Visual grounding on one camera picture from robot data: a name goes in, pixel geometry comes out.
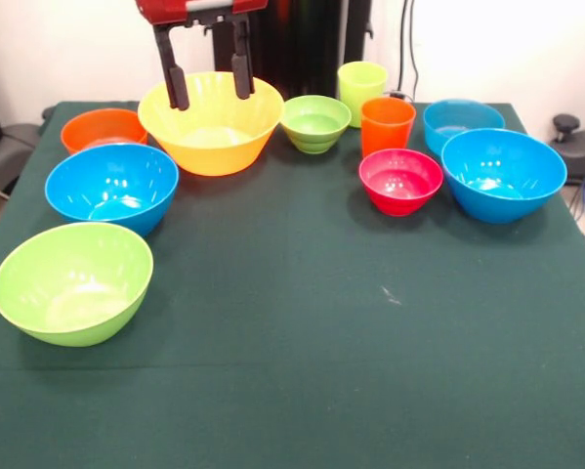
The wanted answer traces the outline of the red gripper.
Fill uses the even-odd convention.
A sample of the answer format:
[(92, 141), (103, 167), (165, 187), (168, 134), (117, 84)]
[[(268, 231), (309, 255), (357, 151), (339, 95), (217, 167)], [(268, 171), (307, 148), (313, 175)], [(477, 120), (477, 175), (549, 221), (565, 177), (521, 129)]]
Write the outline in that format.
[[(189, 108), (188, 90), (183, 69), (176, 63), (170, 30), (173, 24), (192, 23), (202, 19), (216, 21), (218, 17), (240, 15), (263, 10), (267, 0), (189, 1), (189, 0), (137, 0), (141, 15), (152, 25), (161, 60), (171, 108)], [(234, 52), (231, 57), (236, 95), (247, 100), (255, 93), (250, 54), (250, 28), (247, 17), (233, 20)]]

